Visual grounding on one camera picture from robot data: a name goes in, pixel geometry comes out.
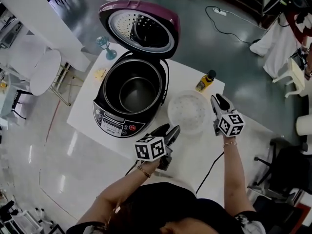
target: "inner pot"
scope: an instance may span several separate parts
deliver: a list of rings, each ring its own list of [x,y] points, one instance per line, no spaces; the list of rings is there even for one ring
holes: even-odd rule
[[[160,96],[160,74],[144,60],[121,61],[107,75],[105,97],[113,108],[122,113],[143,112],[154,105]]]

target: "black shirt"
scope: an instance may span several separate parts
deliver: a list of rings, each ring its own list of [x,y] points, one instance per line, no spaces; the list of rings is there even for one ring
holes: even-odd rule
[[[132,215],[138,216],[134,221],[142,228],[159,230],[167,222],[192,217],[208,224],[220,234],[244,234],[246,228],[248,233],[265,233],[256,212],[243,212],[232,217],[218,203],[209,199],[197,199],[189,190],[168,182],[139,187],[124,202],[128,203],[131,203]],[[83,234],[90,226],[97,229],[103,224],[82,223],[71,227],[67,234]]]

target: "bracelet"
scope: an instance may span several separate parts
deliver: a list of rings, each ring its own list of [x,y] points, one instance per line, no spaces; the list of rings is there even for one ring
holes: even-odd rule
[[[236,146],[237,145],[237,142],[236,141],[234,141],[234,142],[228,142],[228,143],[225,143],[224,145],[223,145],[223,147],[225,147],[225,146],[229,146],[229,145],[234,145],[234,146]]]
[[[148,172],[146,172],[145,170],[143,170],[141,166],[138,166],[137,168],[138,168],[140,171],[142,171],[142,172],[144,173],[145,176],[151,177],[151,175],[150,175]]]

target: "white bowl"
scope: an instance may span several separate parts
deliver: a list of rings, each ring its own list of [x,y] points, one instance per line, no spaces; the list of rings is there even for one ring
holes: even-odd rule
[[[179,125],[182,133],[195,135],[202,132],[210,116],[208,101],[200,92],[185,90],[169,101],[169,121],[174,126]]]

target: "rice cooker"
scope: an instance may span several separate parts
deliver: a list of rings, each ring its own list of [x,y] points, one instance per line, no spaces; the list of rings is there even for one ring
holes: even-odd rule
[[[149,126],[166,98],[165,59],[176,51],[179,18],[166,8],[137,0],[109,2],[101,6],[99,18],[129,51],[107,72],[93,102],[94,118],[107,134],[132,137]]]

